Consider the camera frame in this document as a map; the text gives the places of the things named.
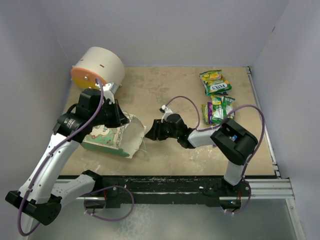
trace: gray wall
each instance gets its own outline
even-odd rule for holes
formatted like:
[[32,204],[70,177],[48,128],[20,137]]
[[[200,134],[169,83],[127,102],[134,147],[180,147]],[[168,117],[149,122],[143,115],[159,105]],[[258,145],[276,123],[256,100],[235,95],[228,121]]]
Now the gray wall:
[[71,64],[37,0],[0,1],[0,238],[16,239],[5,202],[42,156],[68,88]]
[[89,47],[127,66],[249,66],[289,0],[40,0],[75,64]]
[[307,239],[320,239],[320,1],[291,0],[253,65],[281,176]]

